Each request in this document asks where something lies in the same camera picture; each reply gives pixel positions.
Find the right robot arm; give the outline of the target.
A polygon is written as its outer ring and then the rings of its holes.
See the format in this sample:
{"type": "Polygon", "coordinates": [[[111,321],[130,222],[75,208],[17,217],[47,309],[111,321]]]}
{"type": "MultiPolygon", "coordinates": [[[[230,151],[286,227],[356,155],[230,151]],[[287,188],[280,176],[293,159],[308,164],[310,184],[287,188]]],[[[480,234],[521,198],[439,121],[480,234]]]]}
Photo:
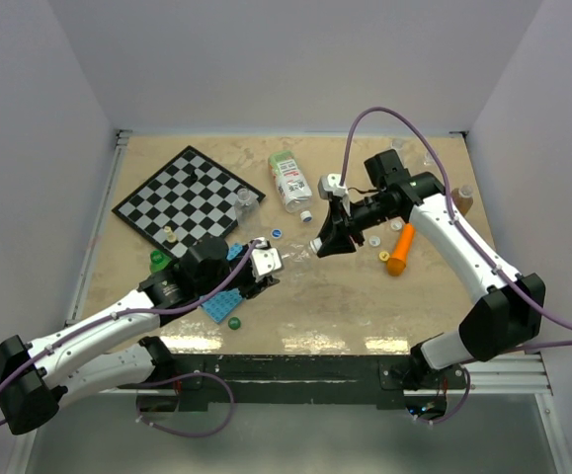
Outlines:
{"type": "Polygon", "coordinates": [[[423,388],[433,387],[445,368],[476,359],[487,361],[536,337],[545,284],[523,276],[500,258],[453,205],[430,172],[411,174],[393,150],[365,162],[373,195],[352,202],[338,174],[320,178],[318,191],[329,210],[311,248],[319,258],[353,253],[365,230],[401,218],[426,237],[465,286],[472,308],[458,328],[411,350],[409,374],[423,388]]]}

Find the green bottle cap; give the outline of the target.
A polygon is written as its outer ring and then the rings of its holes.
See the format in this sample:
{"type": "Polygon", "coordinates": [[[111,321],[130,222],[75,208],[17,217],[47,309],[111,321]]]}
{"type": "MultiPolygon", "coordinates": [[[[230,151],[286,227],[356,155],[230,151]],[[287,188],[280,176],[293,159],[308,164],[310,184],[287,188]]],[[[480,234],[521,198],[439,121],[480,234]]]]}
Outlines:
{"type": "Polygon", "coordinates": [[[238,330],[238,329],[240,329],[240,328],[241,328],[241,321],[240,321],[240,319],[237,318],[237,317],[232,317],[232,318],[230,318],[229,321],[228,321],[228,327],[229,327],[231,330],[238,330]]]}

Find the green plastic bottle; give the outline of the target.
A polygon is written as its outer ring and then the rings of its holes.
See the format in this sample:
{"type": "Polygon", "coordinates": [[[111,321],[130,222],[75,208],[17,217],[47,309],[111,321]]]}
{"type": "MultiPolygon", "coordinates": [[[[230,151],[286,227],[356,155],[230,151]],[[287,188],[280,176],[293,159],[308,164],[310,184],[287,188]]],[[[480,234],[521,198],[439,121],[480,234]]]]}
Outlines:
{"type": "Polygon", "coordinates": [[[152,274],[164,270],[172,261],[172,259],[167,256],[164,252],[160,250],[154,250],[149,255],[150,263],[149,270],[152,274]]]}

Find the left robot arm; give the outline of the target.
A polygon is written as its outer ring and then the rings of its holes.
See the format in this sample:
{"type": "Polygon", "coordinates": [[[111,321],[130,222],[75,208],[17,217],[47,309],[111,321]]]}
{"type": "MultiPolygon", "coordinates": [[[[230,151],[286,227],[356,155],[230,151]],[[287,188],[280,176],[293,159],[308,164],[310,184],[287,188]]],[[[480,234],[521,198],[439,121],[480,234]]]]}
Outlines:
{"type": "Polygon", "coordinates": [[[0,411],[12,435],[27,434],[67,405],[130,384],[163,387],[174,375],[167,347],[149,332],[236,289],[252,299],[278,283],[283,267],[264,237],[228,257],[224,239],[208,237],[151,273],[99,313],[48,336],[0,343],[0,411]]]}

